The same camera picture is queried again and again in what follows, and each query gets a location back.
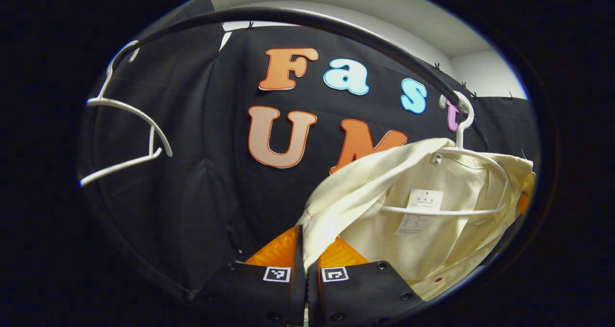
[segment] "white shirt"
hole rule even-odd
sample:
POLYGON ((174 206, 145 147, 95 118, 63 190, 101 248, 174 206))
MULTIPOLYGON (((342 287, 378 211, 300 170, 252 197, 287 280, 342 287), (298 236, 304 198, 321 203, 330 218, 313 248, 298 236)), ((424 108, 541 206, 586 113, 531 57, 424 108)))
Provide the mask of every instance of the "white shirt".
POLYGON ((535 174, 531 161, 482 153, 510 177, 511 189, 501 212, 432 216, 417 233, 395 235, 404 214, 380 208, 406 207, 412 189, 443 192, 440 210, 497 207, 505 180, 484 160, 446 154, 439 165, 433 165, 440 148, 454 145, 450 139, 426 139, 394 147, 355 160, 326 178, 297 222, 303 224, 306 270, 340 235, 368 261, 389 261, 424 300, 463 279, 514 222, 517 201, 521 192, 531 191, 535 174))

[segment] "screw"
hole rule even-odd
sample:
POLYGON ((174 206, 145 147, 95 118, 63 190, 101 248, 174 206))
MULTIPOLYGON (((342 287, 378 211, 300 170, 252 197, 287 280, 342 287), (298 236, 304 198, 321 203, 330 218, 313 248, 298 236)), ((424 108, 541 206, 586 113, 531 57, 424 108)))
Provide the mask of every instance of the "screw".
POLYGON ((389 319, 389 318, 386 318, 386 317, 385 317, 385 318, 381 318, 380 320, 376 320, 376 321, 374 321, 374 325, 378 325, 378 324, 380 324, 380 323, 384 323, 384 322, 389 321, 389 320, 390 320, 390 319, 389 319))
POLYGON ((331 314, 329 316, 329 319, 331 321, 341 321, 341 320, 344 320, 345 317, 346 317, 345 313, 343 313, 343 312, 336 312, 336 313, 331 314))
POLYGON ((271 321, 279 321, 282 318, 280 314, 274 313, 274 312, 268 312, 267 315, 265 315, 265 317, 271 321))

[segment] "white wall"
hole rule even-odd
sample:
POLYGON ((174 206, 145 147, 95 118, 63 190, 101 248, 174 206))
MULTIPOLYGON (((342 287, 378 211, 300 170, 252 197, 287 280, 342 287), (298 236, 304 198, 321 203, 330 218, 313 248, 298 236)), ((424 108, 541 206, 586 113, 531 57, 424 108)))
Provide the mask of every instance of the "white wall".
MULTIPOLYGON (((294 8, 302 10, 310 10, 312 12, 318 12, 320 14, 327 14, 334 16, 338 19, 345 20, 356 25, 363 27, 364 29, 371 30, 380 36, 383 36, 389 42, 395 43, 400 47, 406 49, 410 54, 418 57, 425 62, 432 65, 440 63, 440 69, 447 73, 449 76, 456 79, 455 70, 451 64, 450 59, 437 48, 431 44, 422 40, 414 34, 408 33, 404 29, 387 23, 372 16, 349 10, 341 7, 334 7, 332 5, 312 3, 309 1, 263 1, 259 3, 250 3, 241 5, 240 7, 275 7, 275 8, 294 8)), ((224 30, 233 30, 237 28, 247 27, 248 22, 235 22, 224 23, 224 30)), ((258 23, 255 22, 254 26, 258 25, 272 25, 275 23, 258 23)))
MULTIPOLYGON (((299 8, 334 16, 373 31, 430 64, 440 63, 444 73, 459 82, 466 82, 468 89, 476 92, 479 97, 509 97, 512 94, 513 97, 527 99, 521 83, 507 62, 490 49, 479 34, 446 10, 439 10, 437 5, 426 0, 211 1, 216 10, 263 5, 299 8), (390 8, 399 5, 407 9, 394 12, 390 8), (404 27, 398 27, 395 25, 397 23, 404 27)), ((244 23, 228 23, 224 24, 224 29, 233 30, 245 26, 244 23)), ((221 47, 230 35, 225 36, 221 47)))
POLYGON ((527 99, 521 83, 496 51, 462 54, 451 59, 455 79, 466 82, 479 97, 513 97, 527 99))

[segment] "hanger hook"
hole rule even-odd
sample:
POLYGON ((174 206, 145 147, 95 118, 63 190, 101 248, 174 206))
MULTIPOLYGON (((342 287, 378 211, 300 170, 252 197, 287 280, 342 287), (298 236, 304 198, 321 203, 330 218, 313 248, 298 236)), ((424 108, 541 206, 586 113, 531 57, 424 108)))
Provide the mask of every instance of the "hanger hook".
POLYGON ((130 47, 134 46, 136 43, 138 43, 138 40, 133 40, 132 42, 127 43, 124 47, 122 47, 121 50, 119 50, 119 52, 116 53, 115 56, 113 56, 113 59, 107 66, 107 73, 106 73, 107 77, 105 78, 105 82, 103 83, 103 86, 100 88, 100 92, 98 93, 98 97, 96 97, 96 99, 103 99, 103 94, 105 93, 105 90, 107 89, 107 85, 109 84, 109 81, 111 81, 111 76, 113 75, 113 66, 115 64, 117 57, 119 57, 120 54, 123 54, 123 52, 127 51, 130 47))
POLYGON ((457 143, 455 144, 457 148, 463 148, 463 132, 465 129, 472 126, 472 122, 474 122, 474 108, 463 93, 455 91, 455 94, 459 97, 459 107, 467 110, 467 119, 459 123, 457 127, 457 143))

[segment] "orange padding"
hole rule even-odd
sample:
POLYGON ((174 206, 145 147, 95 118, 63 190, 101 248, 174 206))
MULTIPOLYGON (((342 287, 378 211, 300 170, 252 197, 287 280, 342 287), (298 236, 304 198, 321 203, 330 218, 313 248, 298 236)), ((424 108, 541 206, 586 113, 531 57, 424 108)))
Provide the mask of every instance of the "orange padding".
POLYGON ((295 263, 295 247, 297 242, 297 226, 275 237, 256 254, 252 255, 246 264, 253 266, 289 266, 295 263))
POLYGON ((524 215, 525 211, 527 211, 528 206, 529 196, 527 196, 525 193, 522 193, 519 197, 519 201, 517 202, 517 208, 521 211, 521 214, 524 215))
MULTIPOLYGON (((252 255, 246 264, 253 266, 290 266, 295 263, 295 247, 297 240, 297 226, 275 237, 263 249, 252 255)), ((352 246, 344 242, 340 237, 325 250, 319 258, 321 268, 329 268, 332 266, 354 266, 367 264, 364 257, 361 256, 352 246)))
POLYGON ((368 264, 364 257, 361 256, 352 246, 344 242, 340 237, 335 239, 327 250, 320 255, 319 267, 329 268, 332 266, 355 266, 368 264))

